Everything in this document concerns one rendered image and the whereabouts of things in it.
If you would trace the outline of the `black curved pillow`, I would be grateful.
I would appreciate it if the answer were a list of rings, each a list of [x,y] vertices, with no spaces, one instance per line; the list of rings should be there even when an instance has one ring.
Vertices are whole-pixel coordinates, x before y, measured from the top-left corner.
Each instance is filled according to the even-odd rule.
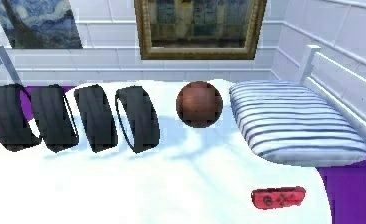
[[[115,147],[116,125],[103,88],[97,84],[79,88],[74,97],[92,151],[98,153]]]
[[[20,84],[0,86],[0,143],[11,152],[38,145],[21,107],[20,93],[29,93]]]
[[[48,149],[58,153],[79,143],[75,122],[70,118],[65,92],[58,84],[44,86],[31,91],[31,108]]]
[[[115,93],[115,107],[119,114],[122,104],[133,142],[130,142],[121,118],[118,118],[123,136],[134,153],[141,153],[156,147],[160,140],[158,116],[149,97],[141,86],[129,86],[118,89]]]

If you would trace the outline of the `white bed with purple sheet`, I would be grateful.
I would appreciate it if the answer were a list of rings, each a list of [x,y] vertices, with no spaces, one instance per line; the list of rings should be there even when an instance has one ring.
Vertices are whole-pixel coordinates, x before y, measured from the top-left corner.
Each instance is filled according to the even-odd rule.
[[[93,153],[85,137],[53,153],[0,144],[0,224],[366,224],[366,161],[346,167],[275,164],[256,156],[231,109],[205,129],[175,112],[180,82],[140,81],[161,142],[136,154],[121,141]],[[306,190],[300,206],[262,210],[256,189]]]

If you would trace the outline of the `gold framed painting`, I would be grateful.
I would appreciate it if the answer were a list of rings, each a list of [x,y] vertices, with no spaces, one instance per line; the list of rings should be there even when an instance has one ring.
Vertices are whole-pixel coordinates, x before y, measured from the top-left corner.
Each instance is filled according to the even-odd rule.
[[[253,60],[267,0],[134,0],[143,60]]]

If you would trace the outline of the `blue striped white pillow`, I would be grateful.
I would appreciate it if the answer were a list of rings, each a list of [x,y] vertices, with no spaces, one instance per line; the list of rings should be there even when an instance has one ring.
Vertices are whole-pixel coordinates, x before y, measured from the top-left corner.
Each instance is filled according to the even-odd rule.
[[[267,161],[332,167],[366,159],[366,144],[348,120],[305,86],[246,81],[230,87],[235,122],[251,151]]]

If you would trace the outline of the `red remote control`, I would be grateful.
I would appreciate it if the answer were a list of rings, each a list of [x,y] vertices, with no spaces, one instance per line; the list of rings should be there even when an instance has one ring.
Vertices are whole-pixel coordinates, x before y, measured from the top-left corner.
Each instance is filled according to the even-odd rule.
[[[269,210],[300,206],[306,195],[303,187],[280,187],[256,189],[251,193],[251,200],[257,209]]]

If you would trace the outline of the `blue swirly night painting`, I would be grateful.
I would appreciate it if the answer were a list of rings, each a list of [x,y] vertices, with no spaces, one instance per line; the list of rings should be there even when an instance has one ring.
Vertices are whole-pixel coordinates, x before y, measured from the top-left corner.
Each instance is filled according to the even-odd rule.
[[[69,0],[0,0],[0,24],[13,49],[81,49]]]

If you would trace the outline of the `brown basketball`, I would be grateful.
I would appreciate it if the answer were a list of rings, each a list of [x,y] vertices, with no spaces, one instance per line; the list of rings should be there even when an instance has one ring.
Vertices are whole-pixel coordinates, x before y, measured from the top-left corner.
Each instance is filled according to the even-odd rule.
[[[220,118],[223,99],[212,84],[194,81],[185,85],[176,98],[180,120],[192,128],[207,128]]]

